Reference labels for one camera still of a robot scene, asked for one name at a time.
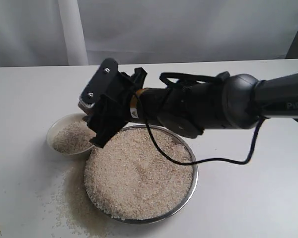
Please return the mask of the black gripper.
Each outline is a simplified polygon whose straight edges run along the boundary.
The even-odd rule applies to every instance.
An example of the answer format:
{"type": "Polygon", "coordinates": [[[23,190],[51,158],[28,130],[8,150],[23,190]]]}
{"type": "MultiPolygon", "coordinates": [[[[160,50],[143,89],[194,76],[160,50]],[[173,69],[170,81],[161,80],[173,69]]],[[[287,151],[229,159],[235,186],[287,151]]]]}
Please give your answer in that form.
{"type": "Polygon", "coordinates": [[[87,126],[96,133],[91,143],[103,148],[128,122],[167,128],[187,138],[202,135],[205,129],[227,129],[222,94],[228,72],[217,76],[164,72],[159,79],[166,88],[144,88],[114,99],[106,95],[85,97],[92,105],[87,126]]]}

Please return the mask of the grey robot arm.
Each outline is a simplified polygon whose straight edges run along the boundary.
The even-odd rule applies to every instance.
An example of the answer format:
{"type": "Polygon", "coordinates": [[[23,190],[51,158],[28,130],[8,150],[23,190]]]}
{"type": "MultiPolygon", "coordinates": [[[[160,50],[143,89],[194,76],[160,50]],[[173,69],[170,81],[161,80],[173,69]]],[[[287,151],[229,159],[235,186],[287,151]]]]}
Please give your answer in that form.
{"type": "Polygon", "coordinates": [[[148,123],[194,139],[206,129],[250,129],[262,118],[298,119],[298,73],[258,80],[249,74],[217,76],[164,72],[164,88],[145,88],[147,72],[132,75],[105,59],[82,91],[78,106],[105,144],[127,123],[148,123]]]}

